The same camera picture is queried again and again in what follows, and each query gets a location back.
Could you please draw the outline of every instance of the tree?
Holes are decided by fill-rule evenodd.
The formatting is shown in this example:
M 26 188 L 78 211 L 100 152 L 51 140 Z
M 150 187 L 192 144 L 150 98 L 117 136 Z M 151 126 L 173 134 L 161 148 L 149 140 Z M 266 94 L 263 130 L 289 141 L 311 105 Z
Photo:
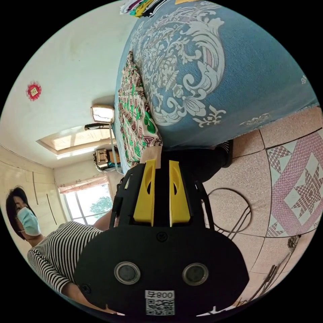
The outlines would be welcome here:
M 90 211 L 94 214 L 109 211 L 112 209 L 112 200 L 110 196 L 102 196 L 95 203 L 92 203 Z M 95 215 L 96 219 L 101 218 L 102 214 Z

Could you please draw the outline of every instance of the floor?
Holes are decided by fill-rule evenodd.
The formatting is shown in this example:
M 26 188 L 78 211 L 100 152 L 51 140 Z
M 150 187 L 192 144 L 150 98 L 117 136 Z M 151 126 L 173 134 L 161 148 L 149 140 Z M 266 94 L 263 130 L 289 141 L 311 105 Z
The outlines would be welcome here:
M 315 234 L 323 211 L 322 124 L 320 108 L 312 108 L 235 139 L 233 164 L 205 183 L 207 193 L 230 188 L 251 205 L 250 225 L 233 239 L 250 276 L 242 300 L 284 259 L 289 237 L 302 235 L 271 288 L 288 275 Z M 210 202 L 215 224 L 226 230 L 247 207 L 242 197 L 227 190 L 211 193 Z

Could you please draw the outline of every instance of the screw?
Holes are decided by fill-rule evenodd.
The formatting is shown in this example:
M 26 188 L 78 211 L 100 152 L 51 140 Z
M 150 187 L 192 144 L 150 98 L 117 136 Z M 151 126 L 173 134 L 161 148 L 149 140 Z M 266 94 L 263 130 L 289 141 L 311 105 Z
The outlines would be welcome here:
M 157 233 L 156 238 L 159 242 L 165 242 L 168 239 L 168 235 L 166 232 L 159 232 Z
M 88 286 L 88 285 L 86 285 L 86 284 L 83 284 L 83 285 L 81 286 L 81 288 L 82 288 L 82 290 L 84 291 L 84 293 L 86 293 L 86 294 L 91 294 L 91 288 L 90 288 L 90 286 Z

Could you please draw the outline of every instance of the qr code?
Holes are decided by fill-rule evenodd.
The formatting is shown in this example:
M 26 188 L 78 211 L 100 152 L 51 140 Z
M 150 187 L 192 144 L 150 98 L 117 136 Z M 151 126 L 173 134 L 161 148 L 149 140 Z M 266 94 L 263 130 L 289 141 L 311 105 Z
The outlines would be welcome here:
M 173 290 L 146 290 L 147 315 L 175 315 L 175 293 Z
M 147 315 L 175 315 L 174 299 L 146 299 Z

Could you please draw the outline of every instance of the striped shirt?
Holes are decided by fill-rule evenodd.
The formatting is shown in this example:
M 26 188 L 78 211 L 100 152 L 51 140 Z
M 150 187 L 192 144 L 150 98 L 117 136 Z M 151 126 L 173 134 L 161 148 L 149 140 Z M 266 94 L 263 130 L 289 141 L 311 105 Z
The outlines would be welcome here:
M 74 281 L 74 271 L 87 243 L 102 231 L 77 222 L 61 224 L 27 254 L 35 273 L 51 288 L 62 293 Z

